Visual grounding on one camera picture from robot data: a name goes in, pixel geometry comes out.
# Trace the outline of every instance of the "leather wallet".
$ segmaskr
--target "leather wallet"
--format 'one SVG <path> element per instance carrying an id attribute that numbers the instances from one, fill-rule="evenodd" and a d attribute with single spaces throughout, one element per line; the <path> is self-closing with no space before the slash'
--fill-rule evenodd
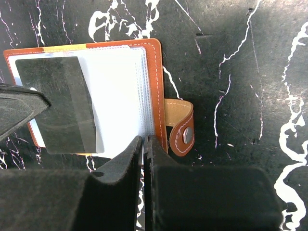
<path id="1" fill-rule="evenodd" d="M 166 126 L 173 127 L 176 155 L 194 144 L 193 105 L 164 98 L 161 44 L 154 38 L 6 50 L 4 56 L 16 85 L 52 101 L 28 124 L 34 144 L 50 154 L 113 158 L 136 135 L 156 135 L 168 152 Z"/>

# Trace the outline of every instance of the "dark rectangular card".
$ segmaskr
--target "dark rectangular card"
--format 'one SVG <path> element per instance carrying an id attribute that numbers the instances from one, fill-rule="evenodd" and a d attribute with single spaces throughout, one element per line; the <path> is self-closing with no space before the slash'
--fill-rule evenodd
<path id="1" fill-rule="evenodd" d="M 77 57 L 17 60 L 23 86 L 42 92 L 51 107 L 36 116 L 50 154 L 96 152 L 91 97 Z"/>

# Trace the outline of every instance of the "marble pattern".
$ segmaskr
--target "marble pattern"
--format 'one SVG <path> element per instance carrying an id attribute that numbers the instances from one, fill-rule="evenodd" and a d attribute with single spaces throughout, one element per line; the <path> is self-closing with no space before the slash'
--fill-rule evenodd
<path id="1" fill-rule="evenodd" d="M 0 44 L 5 50 L 158 38 L 165 96 L 195 107 L 194 148 L 184 158 L 170 155 L 193 166 L 264 169 L 284 204 L 281 230 L 305 231 L 307 13 L 301 0 L 6 0 Z M 0 81 L 11 83 L 4 58 Z M 0 143 L 1 169 L 93 171 L 105 161 L 50 156 L 26 127 Z M 143 186 L 141 180 L 140 217 Z"/>

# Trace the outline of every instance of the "leather corner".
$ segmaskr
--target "leather corner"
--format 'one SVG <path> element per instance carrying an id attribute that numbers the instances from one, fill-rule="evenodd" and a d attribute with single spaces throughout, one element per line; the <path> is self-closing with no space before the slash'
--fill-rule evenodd
<path id="1" fill-rule="evenodd" d="M 193 104 L 188 101 L 165 99 L 166 125 L 173 127 L 169 142 L 177 156 L 185 156 L 194 144 Z M 190 128 L 192 136 L 184 142 L 184 131 Z"/>

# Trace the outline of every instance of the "silver button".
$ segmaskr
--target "silver button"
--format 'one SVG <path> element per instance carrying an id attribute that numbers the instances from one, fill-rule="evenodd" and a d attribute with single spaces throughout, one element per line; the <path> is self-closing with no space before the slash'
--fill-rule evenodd
<path id="1" fill-rule="evenodd" d="M 187 127 L 183 132 L 183 141 L 184 143 L 189 143 L 192 140 L 193 130 L 190 127 Z"/>

